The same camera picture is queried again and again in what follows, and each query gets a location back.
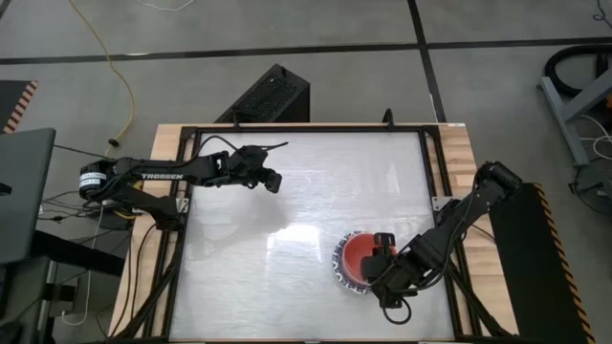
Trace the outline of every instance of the cable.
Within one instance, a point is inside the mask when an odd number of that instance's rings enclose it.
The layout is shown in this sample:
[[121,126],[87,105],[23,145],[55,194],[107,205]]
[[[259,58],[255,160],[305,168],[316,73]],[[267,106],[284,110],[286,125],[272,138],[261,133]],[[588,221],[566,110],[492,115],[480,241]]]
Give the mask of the cable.
[[96,315],[95,315],[95,318],[96,318],[96,324],[98,324],[98,329],[99,329],[100,333],[102,333],[102,335],[104,336],[104,338],[108,338],[108,334],[106,334],[106,332],[105,332],[105,331],[104,331],[104,329],[102,328],[102,325],[100,325],[100,323],[99,323],[99,318],[98,318],[98,317],[99,317],[99,316],[100,316],[102,313],[104,313],[104,312],[106,312],[106,311],[110,310],[110,309],[113,307],[113,305],[115,305],[115,303],[111,303],[110,305],[108,305],[108,306],[104,307],[104,308],[103,308],[103,309],[101,309],[99,312],[97,312],[97,313],[96,313]]
[[604,22],[608,28],[612,29],[612,23],[605,17],[605,11],[601,6],[601,0],[597,0],[597,8],[600,10],[600,14],[593,14],[593,20]]
[[562,60],[576,56],[576,55],[585,55],[585,54],[610,54],[612,53],[612,45],[610,44],[595,44],[595,45],[579,45],[574,47],[569,47],[562,49],[556,52],[551,58],[548,59],[546,65],[544,65],[544,76],[548,76],[551,79],[553,85],[557,91],[564,96],[575,97],[582,90],[574,88],[559,78],[557,75],[557,64]]
[[71,205],[71,204],[58,203],[56,201],[45,201],[45,200],[42,200],[42,203],[53,205],[53,206],[57,206],[57,207],[62,207],[64,209],[70,209],[70,210],[82,210],[83,209],[82,206],[77,207],[77,206],[74,206],[74,205]]
[[144,243],[146,242],[146,238],[149,236],[149,233],[151,233],[151,230],[153,230],[153,228],[155,228],[155,224],[153,224],[146,231],[146,233],[144,233],[144,237],[142,237],[141,245],[138,248],[138,253],[136,254],[136,270],[134,273],[134,298],[132,299],[132,310],[130,312],[131,318],[134,317],[134,308],[136,307],[136,292],[138,291],[138,269],[141,263],[141,252],[142,252],[142,248],[144,247]]
[[610,160],[610,161],[612,161],[612,157],[608,157],[608,156],[606,156],[606,155],[604,155],[604,154],[600,153],[600,151],[598,151],[598,150],[597,150],[597,143],[598,143],[600,140],[603,140],[603,139],[608,139],[608,141],[609,141],[610,143],[612,143],[612,137],[610,137],[610,136],[608,135],[608,132],[605,130],[605,128],[603,127],[603,125],[601,125],[601,123],[599,123],[599,122],[598,122],[596,119],[594,119],[594,118],[592,118],[592,117],[590,117],[590,116],[587,116],[587,115],[582,115],[582,117],[583,117],[583,118],[587,118],[587,119],[591,120],[593,123],[595,123],[595,125],[597,125],[598,127],[600,127],[600,129],[603,131],[603,136],[598,137],[598,138],[596,138],[596,139],[593,141],[593,152],[595,152],[595,154],[597,154],[597,156],[598,156],[598,157],[600,157],[600,158],[602,158],[602,159],[606,159],[606,160]]
[[136,219],[136,215],[125,215],[125,214],[123,214],[123,213],[121,213],[121,212],[119,212],[117,210],[113,210],[113,212],[115,213],[115,215],[121,217],[123,220],[130,221],[130,220],[135,220]]
[[238,150],[238,148],[236,148],[236,146],[235,146],[235,145],[233,145],[233,144],[231,144],[231,142],[229,142],[228,140],[223,139],[222,137],[220,137],[220,136],[218,136],[218,135],[211,135],[211,136],[207,137],[207,139],[206,139],[206,140],[204,140],[202,143],[200,143],[200,147],[198,147],[198,150],[197,150],[197,151],[193,152],[193,156],[191,157],[191,159],[192,159],[192,160],[194,160],[195,158],[197,158],[197,157],[198,157],[198,155],[200,154],[200,151],[202,150],[202,148],[204,148],[204,145],[205,145],[205,144],[207,144],[207,142],[208,142],[209,140],[211,140],[211,139],[218,139],[218,140],[221,140],[221,141],[225,142],[225,143],[226,143],[226,145],[228,145],[229,147],[231,147],[231,149],[233,149],[233,150],[235,150],[235,151],[236,151],[236,150]]
[[267,152],[267,151],[271,151],[271,150],[273,150],[273,149],[276,149],[276,148],[278,148],[278,147],[286,146],[287,144],[289,144],[289,143],[288,143],[288,142],[282,142],[282,143],[279,143],[279,144],[276,144],[276,145],[271,145],[271,146],[257,146],[257,147],[259,147],[259,148],[261,148],[261,149],[263,149],[263,150],[265,150],[265,151]]
[[138,167],[141,167],[141,165],[137,164],[137,165],[134,165],[134,166],[128,168],[127,170],[125,170],[125,172],[121,173],[118,176],[113,177],[102,189],[94,192],[92,195],[87,195],[88,201],[85,202],[85,204],[83,204],[83,207],[85,207],[85,208],[88,207],[88,205],[91,202],[103,201],[105,199],[106,195],[109,193],[109,191],[111,191],[113,186],[115,186],[115,184],[117,184],[130,171],[132,171],[133,169],[136,169]]
[[141,4],[145,5],[145,6],[148,6],[148,7],[152,8],[152,9],[155,9],[155,10],[158,10],[158,11],[180,11],[180,10],[184,9],[185,7],[191,5],[191,3],[193,3],[193,0],[189,0],[184,5],[182,5],[181,7],[177,8],[177,9],[167,9],[167,8],[161,8],[161,7],[155,6],[153,4],[145,3],[143,0],[137,0],[137,1],[140,2]]
[[574,189],[574,193],[576,194],[576,196],[578,196],[578,199],[587,207],[589,207],[591,210],[600,213],[601,215],[605,215],[605,216],[612,216],[611,213],[608,213],[607,211],[603,211],[600,209],[595,208],[594,206],[590,205],[588,202],[586,202],[583,198],[582,195],[580,195],[580,190],[579,190],[579,183],[578,183],[578,179],[580,176],[580,173],[582,172],[583,168],[579,167],[578,170],[576,171],[576,176],[574,177],[574,183],[572,184],[572,188]]
[[412,318],[412,309],[410,308],[410,304],[408,303],[408,301],[405,300],[405,298],[400,298],[400,301],[402,301],[403,304],[405,304],[405,307],[408,309],[408,315],[406,316],[406,318],[404,320],[394,320],[391,319],[391,317],[389,316],[389,314],[387,314],[386,312],[386,308],[383,307],[382,308],[382,315],[384,315],[384,318],[390,322],[391,324],[394,325],[404,325],[407,324],[408,321],[410,321],[410,318]]
[[109,160],[109,158],[104,157],[103,155],[100,155],[100,154],[90,153],[90,152],[85,152],[85,151],[82,151],[82,150],[80,150],[80,149],[75,149],[75,148],[71,148],[71,147],[66,147],[66,146],[59,145],[59,144],[54,144],[54,147],[55,147],[55,148],[59,148],[59,149],[65,149],[65,150],[67,150],[67,151],[71,151],[71,152],[75,152],[75,153],[80,153],[80,154],[84,154],[84,155],[88,155],[88,156],[92,156],[92,157],[98,157],[98,158],[103,158],[103,159],[107,159],[107,160]]
[[480,230],[480,232],[482,232],[483,234],[485,234],[486,236],[488,236],[493,242],[495,242],[495,237],[492,236],[488,231],[486,231],[485,229],[477,226],[477,225],[471,225],[472,227]]
[[[129,238],[129,236],[126,236],[125,238],[123,238],[123,240],[121,240],[121,241],[119,242],[119,244],[118,244],[118,245],[116,245],[115,247],[113,247],[113,249],[110,251],[110,253],[114,253],[114,252],[115,252],[115,250],[117,250],[117,248],[119,248],[119,247],[121,246],[121,244],[123,244],[123,242],[125,242],[125,239],[127,239],[127,238]],[[79,273],[77,273],[76,275],[74,275],[74,276],[72,276],[72,277],[68,277],[68,278],[66,278],[65,280],[63,280],[63,281],[61,281],[61,282],[59,282],[59,283],[56,283],[56,284],[57,284],[57,285],[59,285],[59,286],[61,286],[61,285],[63,285],[64,283],[70,282],[70,281],[74,280],[75,278],[77,278],[77,277],[79,277],[79,276],[82,276],[82,275],[84,275],[85,273],[87,273],[87,272],[89,272],[89,271],[90,271],[90,270],[86,269],[85,271],[83,271],[83,272],[79,272]],[[40,301],[41,299],[42,299],[42,297],[36,297],[36,298],[35,298],[35,299],[34,299],[34,300],[33,300],[33,301],[32,301],[32,302],[31,302],[31,303],[28,305],[28,306],[26,306],[26,308],[25,308],[23,311],[21,311],[21,312],[20,312],[20,313],[19,313],[19,314],[18,314],[18,315],[17,315],[17,316],[16,316],[16,317],[15,317],[15,318],[12,320],[12,321],[15,321],[15,320],[17,320],[18,318],[20,318],[20,317],[21,317],[21,316],[22,316],[22,315],[23,315],[23,314],[24,314],[24,313],[25,313],[27,310],[29,310],[29,309],[30,309],[30,307],[31,307],[31,306],[33,306],[33,305],[34,305],[36,302]]]
[[[99,226],[102,224],[102,218],[104,217],[104,208],[101,209],[100,213],[99,213],[99,220],[98,220],[98,225],[96,226],[96,230],[94,231],[94,242],[92,243],[92,249],[96,248],[96,240],[98,238],[98,230],[99,230]],[[90,292],[92,290],[92,271],[89,270],[89,272],[87,273],[87,296],[85,298],[85,315],[83,316],[83,318],[80,321],[77,321],[75,323],[67,321],[65,318],[66,312],[62,312],[61,313],[61,321],[69,326],[78,326],[78,325],[82,325],[85,320],[87,320],[87,313],[89,311],[89,296],[90,296]]]
[[98,41],[99,45],[102,47],[102,50],[104,51],[104,56],[106,56],[106,61],[108,62],[108,66],[111,68],[111,71],[113,71],[113,73],[121,79],[121,81],[123,82],[123,85],[125,85],[125,89],[129,93],[130,101],[132,103],[130,117],[127,120],[127,122],[125,122],[123,129],[121,129],[121,131],[113,139],[108,140],[109,145],[108,145],[108,148],[106,149],[106,153],[104,153],[104,156],[108,157],[108,154],[111,152],[111,149],[113,149],[114,146],[119,146],[118,140],[123,136],[123,134],[125,134],[127,129],[130,127],[130,125],[134,121],[134,117],[136,113],[136,99],[134,98],[134,93],[132,92],[132,88],[130,87],[130,84],[127,82],[125,77],[115,68],[115,65],[113,64],[113,60],[111,59],[111,56],[108,53],[108,50],[106,49],[106,46],[104,45],[104,43],[102,42],[102,39],[98,36],[96,31],[94,30],[94,27],[89,23],[89,21],[87,21],[87,18],[85,18],[83,13],[81,13],[78,10],[77,5],[75,4],[75,1],[74,0],[68,0],[68,1],[70,2],[70,5],[73,7],[73,9],[75,9],[78,16],[83,20],[85,25],[87,25],[87,27],[89,28],[89,31],[92,32],[92,34]]
[[92,241],[92,240],[94,240],[94,239],[101,238],[101,237],[103,237],[103,236],[105,236],[105,235],[107,235],[107,234],[109,234],[109,233],[112,233],[112,232],[113,232],[113,230],[108,230],[108,231],[105,231],[105,232],[103,232],[102,234],[98,234],[98,235],[96,235],[96,236],[89,237],[89,238],[87,238],[87,239],[85,239],[85,240],[83,240],[83,241],[81,241],[81,242],[78,242],[77,244],[79,244],[79,245],[87,244],[87,243],[89,243],[90,241]]
[[66,196],[66,195],[70,195],[70,194],[74,194],[74,193],[78,193],[78,191],[64,191],[64,192],[58,193],[55,196],[48,197],[48,198],[44,199],[43,201],[52,201],[52,200],[58,199],[58,198],[60,198],[62,196]]
[[127,303],[128,303],[128,300],[130,299],[129,296],[130,296],[131,286],[132,286],[132,241],[130,240],[130,245],[127,246],[127,293],[125,294],[125,302],[123,303],[123,311],[121,311],[119,320],[117,321],[117,324],[115,324],[115,329],[113,329],[113,331],[109,335],[111,337],[115,335],[115,332],[119,328],[119,324],[121,323],[121,321],[123,320],[123,317],[125,316],[125,311],[127,310]]
[[78,212],[76,212],[74,214],[69,214],[69,215],[66,215],[66,216],[54,216],[52,218],[41,218],[41,217],[39,217],[38,220],[40,220],[40,221],[55,221],[55,222],[59,223],[59,222],[61,222],[63,220],[66,220],[66,219],[69,219],[69,218],[72,218],[72,217],[78,217],[78,218],[79,217],[81,217],[81,218],[82,217],[87,217],[87,215],[82,216],[81,214],[88,213],[88,212],[92,212],[92,210],[83,209],[83,210],[80,210],[80,211],[78,211]]
[[43,214],[44,214],[44,213],[48,213],[48,212],[57,212],[57,213],[60,213],[60,214],[66,214],[66,215],[68,215],[69,217],[72,217],[72,216],[74,216],[74,215],[75,215],[75,214],[71,214],[71,213],[69,213],[68,211],[64,211],[64,210],[55,210],[55,209],[49,209],[49,210],[43,210],[43,211],[42,211],[42,213],[43,213]]
[[[183,207],[179,211],[179,214],[182,214],[183,211],[187,208],[189,204],[190,203],[183,205]],[[179,232],[177,243],[182,242],[184,239],[185,239],[184,234],[182,232]],[[136,316],[134,316],[130,320],[130,322],[123,328],[123,330],[120,333],[118,333],[117,335],[113,335],[113,337],[129,338],[129,337],[134,336],[134,333],[137,332],[138,329],[141,327],[141,324],[144,321],[144,319],[148,316],[151,310],[153,310],[161,293],[164,291],[165,286],[169,283],[170,279],[173,278],[174,274],[177,273],[180,256],[181,256],[181,251],[178,249],[175,249],[172,255],[172,258],[170,259],[170,262],[168,263],[168,265],[165,268],[164,273],[162,274],[162,277],[160,278],[158,283],[154,287],[151,288],[151,292],[147,296],[146,300],[144,300],[144,302],[142,303],[141,308],[136,313]]]

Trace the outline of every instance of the floor tile line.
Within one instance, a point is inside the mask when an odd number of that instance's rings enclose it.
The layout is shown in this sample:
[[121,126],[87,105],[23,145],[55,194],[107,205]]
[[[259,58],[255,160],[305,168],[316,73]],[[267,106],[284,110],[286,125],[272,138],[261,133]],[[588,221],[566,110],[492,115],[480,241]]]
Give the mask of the floor tile line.
[[[452,49],[482,49],[482,48],[517,48],[517,47],[547,47],[579,44],[611,44],[612,37],[590,38],[554,38],[554,39],[522,39],[506,41],[473,41],[473,42],[438,42],[438,43],[380,43],[356,45],[304,46],[286,48],[255,48],[229,49],[217,51],[187,51],[170,53],[133,53],[112,54],[114,61],[147,61],[185,58],[208,57],[238,57],[277,54],[327,54],[327,53],[360,53],[360,52],[396,52],[396,51],[435,51]],[[20,64],[56,64],[104,62],[104,55],[65,55],[40,57],[6,57],[0,58],[0,65]]]
[[412,17],[414,32],[417,36],[417,44],[419,46],[419,53],[421,54],[421,61],[423,62],[423,70],[425,72],[429,95],[431,96],[434,116],[436,121],[444,123],[447,121],[447,116],[444,112],[444,106],[442,105],[442,97],[440,96],[440,89],[438,88],[436,74],[433,70],[433,64],[431,63],[431,56],[429,56],[429,50],[427,48],[425,31],[423,29],[423,23],[421,22],[419,8],[417,7],[416,0],[407,0],[407,2],[408,6],[410,7],[410,16]]

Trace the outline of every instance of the black cable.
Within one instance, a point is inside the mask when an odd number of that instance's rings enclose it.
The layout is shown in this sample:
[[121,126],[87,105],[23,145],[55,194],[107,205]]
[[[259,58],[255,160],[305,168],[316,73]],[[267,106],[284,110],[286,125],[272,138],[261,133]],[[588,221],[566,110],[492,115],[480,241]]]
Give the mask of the black cable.
[[[89,240],[93,240],[93,239],[94,239],[94,237],[92,237],[92,238],[90,238],[90,239],[88,239],[88,240],[86,240],[86,241],[84,241],[84,242],[81,242],[81,243],[79,243],[79,244],[84,244],[84,243],[86,243],[87,241],[89,241]],[[114,252],[115,252],[115,250],[116,250],[117,248],[119,248],[119,247],[120,247],[120,245],[121,245],[121,244],[123,244],[123,242],[124,242],[124,241],[125,241],[125,238],[123,238],[123,240],[121,240],[117,246],[113,247],[113,249],[112,249],[110,252],[111,252],[111,253],[114,253]],[[72,277],[69,277],[69,278],[66,278],[65,280],[63,280],[63,281],[61,281],[61,282],[59,282],[59,283],[55,283],[55,284],[56,284],[56,285],[61,286],[61,285],[63,285],[63,284],[64,284],[64,283],[66,283],[66,282],[72,281],[72,280],[74,280],[75,278],[77,278],[77,277],[79,277],[79,276],[84,275],[84,274],[85,274],[85,273],[87,273],[88,271],[89,271],[89,270],[88,270],[88,269],[86,269],[86,270],[85,270],[85,271],[83,271],[83,272],[79,272],[79,273],[77,273],[76,275],[74,275],[74,276],[72,276]],[[33,305],[34,305],[36,302],[40,301],[41,299],[42,299],[42,297],[36,297],[36,298],[35,298],[35,299],[34,299],[34,300],[33,300],[33,301],[32,301],[32,302],[31,302],[31,303],[28,305],[28,306],[26,306],[26,308],[25,308],[23,311],[21,311],[21,312],[20,312],[20,313],[19,313],[19,314],[18,314],[18,315],[17,315],[17,316],[16,316],[16,317],[15,317],[15,318],[12,320],[12,321],[15,321],[15,320],[17,320],[18,318],[20,318],[20,317],[21,317],[21,316],[22,316],[22,315],[23,315],[25,312],[27,312],[27,311],[30,309],[30,307],[31,307],[31,306],[33,306]]]
[[557,64],[571,56],[610,53],[612,53],[612,45],[610,44],[580,45],[565,48],[552,55],[551,58],[546,61],[546,65],[544,66],[544,75],[550,77],[551,82],[553,85],[555,85],[555,88],[560,94],[568,97],[575,97],[582,90],[569,86],[558,77]]
[[56,147],[56,148],[60,148],[60,149],[65,149],[65,150],[67,150],[67,151],[71,151],[71,152],[75,152],[75,153],[80,153],[80,154],[84,154],[84,155],[92,156],[92,157],[103,158],[103,159],[106,159],[106,160],[108,160],[108,161],[114,161],[114,159],[110,159],[110,158],[104,157],[104,156],[103,156],[103,155],[101,155],[101,154],[90,153],[90,152],[82,151],[82,150],[80,150],[80,149],[75,149],[75,148],[71,148],[71,147],[66,147],[66,146],[59,145],[59,144],[54,144],[54,147]]
[[391,319],[391,317],[389,316],[389,314],[387,314],[386,312],[386,308],[383,307],[382,308],[382,315],[384,315],[384,318],[390,322],[391,324],[394,325],[404,325],[407,324],[408,321],[410,321],[410,318],[412,318],[412,309],[410,308],[410,304],[408,303],[408,301],[406,301],[403,297],[400,298],[400,301],[402,301],[403,304],[405,304],[406,309],[408,310],[408,315],[406,316],[406,318],[404,320],[394,320]]
[[267,152],[267,151],[271,151],[273,149],[276,149],[276,148],[279,148],[279,147],[282,147],[282,146],[286,146],[287,144],[289,144],[289,143],[288,142],[282,142],[282,143],[275,144],[275,145],[270,145],[270,146],[260,146],[260,145],[258,145],[257,147],[259,147],[259,148],[261,148],[261,149],[263,149],[263,150],[265,150]]
[[202,143],[200,143],[200,147],[198,147],[198,150],[197,150],[197,151],[193,152],[193,156],[191,157],[191,159],[192,159],[192,160],[198,157],[198,155],[200,154],[200,151],[202,150],[202,148],[204,148],[204,145],[205,145],[205,144],[206,144],[206,143],[207,143],[209,140],[211,140],[211,139],[218,139],[218,140],[221,140],[221,141],[223,141],[223,142],[224,142],[226,145],[228,145],[229,147],[231,147],[231,149],[233,149],[233,150],[235,150],[235,151],[236,151],[236,150],[238,150],[238,148],[236,148],[236,146],[235,146],[235,145],[233,145],[233,144],[231,144],[231,142],[229,142],[228,140],[223,139],[222,137],[220,137],[220,136],[218,136],[218,135],[211,135],[211,136],[207,137],[207,138],[206,138],[204,141],[202,141]]
[[125,302],[123,303],[123,310],[121,311],[119,320],[117,320],[117,324],[115,324],[115,329],[113,329],[113,331],[109,335],[111,337],[115,335],[115,332],[119,328],[119,325],[121,321],[123,320],[123,317],[125,316],[125,311],[127,310],[127,304],[130,299],[131,285],[132,285],[132,243],[130,241],[130,244],[127,246],[127,293],[125,294]]
[[99,318],[98,318],[98,317],[99,317],[99,316],[100,316],[102,313],[104,313],[104,312],[106,312],[106,311],[110,310],[110,309],[113,307],[113,305],[115,305],[115,303],[112,303],[112,304],[110,304],[110,305],[108,305],[108,306],[104,307],[104,308],[103,308],[103,309],[101,309],[99,312],[97,312],[97,313],[96,313],[96,315],[95,315],[95,318],[96,318],[96,323],[98,324],[98,329],[99,329],[100,333],[102,333],[102,335],[104,336],[104,338],[108,338],[108,334],[106,334],[106,331],[105,331],[105,330],[102,328],[102,325],[100,325],[100,323],[99,323]]
[[134,308],[136,307],[136,292],[138,291],[138,269],[141,263],[141,252],[144,244],[146,242],[146,238],[149,236],[149,233],[155,228],[155,224],[153,224],[147,231],[144,233],[144,237],[142,237],[141,245],[138,247],[138,253],[136,254],[136,270],[134,275],[134,298],[132,299],[132,310],[131,310],[131,318],[134,318]]
[[93,236],[93,237],[87,238],[87,239],[85,239],[85,240],[83,240],[83,241],[77,242],[77,244],[79,244],[79,245],[87,244],[87,243],[89,243],[90,241],[92,241],[92,240],[94,240],[94,239],[97,239],[97,238],[103,237],[103,236],[108,235],[109,233],[112,233],[112,232],[113,232],[113,230],[108,230],[108,231],[105,231],[105,232],[103,232],[102,234],[98,234],[98,235],[96,235],[96,236]]
[[66,219],[69,219],[69,218],[72,218],[72,217],[77,217],[77,218],[87,217],[89,214],[87,214],[85,216],[83,216],[82,214],[83,213],[91,213],[92,212],[92,210],[89,210],[89,209],[83,209],[83,210],[80,210],[80,211],[78,211],[78,212],[76,212],[74,214],[70,214],[70,213],[68,213],[66,211],[61,211],[61,210],[47,210],[47,211],[63,212],[63,213],[66,213],[68,215],[66,215],[66,216],[54,216],[52,218],[39,217],[38,220],[61,222],[62,220],[66,220]]
[[119,174],[118,176],[113,177],[102,189],[96,191],[93,195],[88,195],[88,202],[86,202],[83,207],[87,207],[87,205],[91,202],[97,202],[98,200],[100,201],[104,201],[108,195],[108,193],[110,191],[112,191],[113,187],[121,181],[121,179],[123,177],[125,177],[125,175],[127,175],[128,173],[130,173],[132,170],[141,167],[141,164],[136,164],[130,168],[128,168],[127,170],[125,170],[123,173]]
[[472,227],[478,229],[481,233],[483,233],[484,235],[488,236],[493,242],[495,242],[495,237],[492,236],[488,231],[486,231],[485,229],[477,226],[477,225],[471,225]]
[[136,332],[141,327],[144,319],[155,308],[157,301],[165,290],[165,286],[167,286],[170,280],[177,273],[179,260],[179,250],[175,249],[172,258],[170,259],[170,263],[166,267],[165,272],[164,274],[162,274],[162,277],[160,278],[157,285],[152,288],[146,300],[144,300],[144,303],[142,303],[141,308],[136,313],[136,316],[132,320],[130,320],[130,322],[125,326],[123,331],[114,336],[115,338],[131,338],[136,334]]
[[64,192],[58,193],[55,196],[47,197],[46,199],[43,199],[43,201],[52,201],[52,200],[58,199],[58,198],[60,198],[62,196],[66,196],[66,195],[70,195],[70,194],[74,194],[74,193],[78,193],[78,191],[64,191]]
[[489,311],[487,311],[485,305],[482,304],[471,286],[466,283],[466,279],[459,273],[459,269],[452,262],[449,263],[448,276],[464,294],[466,300],[473,307],[474,311],[480,317],[480,321],[482,321],[492,336],[512,336],[508,331],[501,327],[497,320],[495,320]]
[[600,14],[593,14],[593,20],[602,21],[607,24],[608,28],[612,29],[612,23],[605,17],[605,11],[601,6],[601,0],[597,0],[597,8],[600,10]]
[[[477,226],[477,225],[470,225],[476,229],[478,229],[481,233],[483,233],[484,235],[488,236],[493,242],[495,242],[495,237],[493,237],[488,231],[486,231],[485,229]],[[465,233],[463,233],[463,237],[461,237],[461,241],[465,241],[466,238],[468,237],[468,232],[466,231]]]
[[61,208],[64,208],[64,209],[69,209],[69,210],[82,210],[83,209],[83,207],[81,205],[64,204],[64,203],[59,203],[58,201],[46,201],[46,200],[42,200],[42,203],[49,204],[49,205],[52,205],[52,206],[61,207]]
[[574,188],[574,193],[576,194],[576,196],[578,196],[578,199],[579,199],[579,200],[580,200],[580,201],[581,201],[581,202],[582,202],[584,205],[586,205],[587,207],[589,207],[591,210],[593,210],[593,211],[595,211],[595,212],[597,212],[597,213],[600,213],[601,215],[605,215],[605,216],[608,216],[608,217],[609,217],[609,216],[612,216],[612,214],[608,213],[607,211],[597,209],[597,208],[595,208],[594,206],[590,205],[588,202],[586,202],[586,201],[585,201],[585,200],[582,198],[582,195],[580,195],[580,189],[579,189],[579,183],[578,183],[578,181],[579,181],[579,176],[580,176],[580,173],[582,172],[582,170],[583,170],[583,169],[584,169],[584,168],[583,168],[583,166],[579,166],[579,167],[578,167],[578,170],[576,171],[576,176],[574,177],[574,183],[572,184],[572,187]]
[[69,213],[68,211],[64,211],[64,210],[57,210],[57,209],[49,209],[49,210],[44,210],[42,213],[43,213],[43,214],[45,214],[45,213],[48,213],[48,212],[56,212],[56,213],[60,213],[60,214],[66,214],[66,215],[68,215],[69,217],[72,217],[72,216],[74,216],[74,215],[75,215],[75,214],[73,214],[73,213]]

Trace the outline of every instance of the wooden table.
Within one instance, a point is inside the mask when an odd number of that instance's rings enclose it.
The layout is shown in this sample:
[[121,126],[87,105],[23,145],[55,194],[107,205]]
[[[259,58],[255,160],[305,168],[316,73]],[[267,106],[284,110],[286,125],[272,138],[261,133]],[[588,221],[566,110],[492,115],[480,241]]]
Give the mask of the wooden table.
[[[303,126],[385,126],[385,123],[274,123],[274,124],[243,124],[243,126],[292,126],[297,125]],[[474,161],[474,156],[471,152],[470,138],[468,136],[468,130],[464,124],[431,124],[431,123],[407,123],[407,124],[396,124],[402,126],[422,126],[422,125],[438,125],[440,130],[442,147],[444,150],[444,156],[446,160],[446,166],[448,169],[448,177],[450,181],[450,187],[452,195],[454,197],[462,197],[470,193],[472,180],[474,173],[476,172],[477,166]],[[150,159],[153,160],[175,160],[179,141],[180,133],[183,126],[197,126],[201,128],[228,128],[231,124],[162,124],[158,126],[155,141],[153,143],[153,150],[151,152]],[[188,142],[186,152],[190,152],[190,144]],[[429,157],[431,159],[431,166],[434,174],[434,180],[436,187],[438,188],[438,195],[443,195],[441,183],[440,169],[436,161],[436,154],[433,149],[433,144],[429,144]],[[143,190],[155,196],[167,195],[170,188],[170,182],[146,182],[144,183]],[[113,312],[113,318],[111,321],[111,331],[115,329],[120,321],[120,315],[123,311],[125,298],[129,296],[130,302],[128,303],[125,316],[119,323],[119,332],[128,322],[129,314],[132,310],[132,300],[135,298],[136,311],[140,308],[142,302],[146,299],[151,290],[151,284],[156,266],[156,259],[158,256],[158,250],[160,246],[162,233],[158,230],[154,230],[147,237],[146,242],[142,248],[142,256],[139,267],[138,276],[135,276],[136,261],[138,248],[141,246],[142,238],[144,233],[153,225],[153,219],[146,215],[141,216],[136,220],[132,235],[132,278],[130,293],[127,295],[128,283],[127,283],[127,271],[128,268],[123,270],[123,276],[121,278],[120,289],[117,296],[117,302]],[[492,228],[489,218],[483,216],[476,222],[477,226],[487,230],[492,235]],[[470,270],[470,278],[474,292],[478,295],[483,304],[487,307],[490,313],[497,319],[497,321],[509,332],[517,333],[516,323],[514,320],[514,313],[510,302],[510,296],[508,295],[508,289],[506,287],[506,281],[504,279],[504,273],[501,268],[499,255],[497,248],[490,238],[476,230],[470,230],[468,236],[464,241],[465,251],[468,260],[468,267]],[[171,249],[166,254],[166,257],[171,256]],[[138,278],[138,289],[134,293],[134,280]],[[467,306],[461,292],[457,292],[459,311],[464,333],[470,333],[470,321],[467,312]],[[164,292],[160,301],[158,302],[157,311],[155,312],[155,321],[153,326],[153,335],[159,335],[162,332],[162,323],[165,310],[165,301],[167,298],[167,291]]]

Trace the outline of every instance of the white table surface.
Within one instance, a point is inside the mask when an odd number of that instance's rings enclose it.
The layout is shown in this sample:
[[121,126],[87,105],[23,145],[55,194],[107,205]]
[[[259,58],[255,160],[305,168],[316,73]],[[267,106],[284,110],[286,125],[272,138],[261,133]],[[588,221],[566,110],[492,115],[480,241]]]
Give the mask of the white table surface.
[[[221,136],[238,147],[288,141],[264,164],[283,181],[275,195],[194,189],[171,340],[452,338],[444,283],[408,298],[412,319],[397,326],[332,271],[350,231],[392,232],[402,246],[433,226],[417,134]],[[220,150],[230,148],[210,140],[201,154]]]

